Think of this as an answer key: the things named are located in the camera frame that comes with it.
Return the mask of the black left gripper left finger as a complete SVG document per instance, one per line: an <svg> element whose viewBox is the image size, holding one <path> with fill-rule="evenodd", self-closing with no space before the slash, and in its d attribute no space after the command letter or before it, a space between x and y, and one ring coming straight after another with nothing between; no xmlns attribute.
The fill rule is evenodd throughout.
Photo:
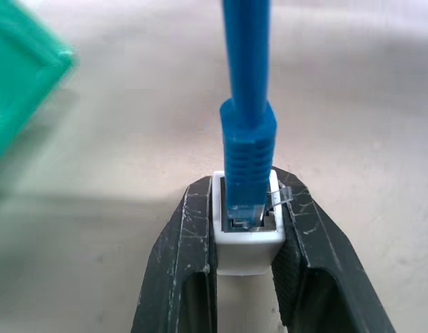
<svg viewBox="0 0 428 333"><path fill-rule="evenodd" d="M191 183L148 258L130 333L217 333L212 177Z"/></svg>

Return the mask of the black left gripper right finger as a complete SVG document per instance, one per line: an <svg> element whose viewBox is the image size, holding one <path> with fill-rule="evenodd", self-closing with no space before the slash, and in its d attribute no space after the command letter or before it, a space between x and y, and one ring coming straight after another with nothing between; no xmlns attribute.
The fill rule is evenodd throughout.
<svg viewBox="0 0 428 333"><path fill-rule="evenodd" d="M288 333L396 333L350 240L292 173L282 209L285 242L271 268Z"/></svg>

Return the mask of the white ethernet coupler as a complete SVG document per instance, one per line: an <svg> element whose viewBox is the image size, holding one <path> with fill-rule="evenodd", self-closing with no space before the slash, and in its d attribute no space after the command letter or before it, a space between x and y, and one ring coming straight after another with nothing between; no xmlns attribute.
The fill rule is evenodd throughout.
<svg viewBox="0 0 428 333"><path fill-rule="evenodd" d="M279 185L276 172L271 171L260 222L253 228L243 228L228 218L224 172L214 172L212 224L219 275L262 275L269 270L286 239L282 205L290 200L291 190Z"/></svg>

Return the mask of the green plastic bin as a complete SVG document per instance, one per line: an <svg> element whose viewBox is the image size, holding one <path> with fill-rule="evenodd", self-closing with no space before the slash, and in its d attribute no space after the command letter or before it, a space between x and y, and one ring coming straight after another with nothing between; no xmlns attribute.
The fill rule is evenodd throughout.
<svg viewBox="0 0 428 333"><path fill-rule="evenodd" d="M18 0L0 0L0 156L75 61Z"/></svg>

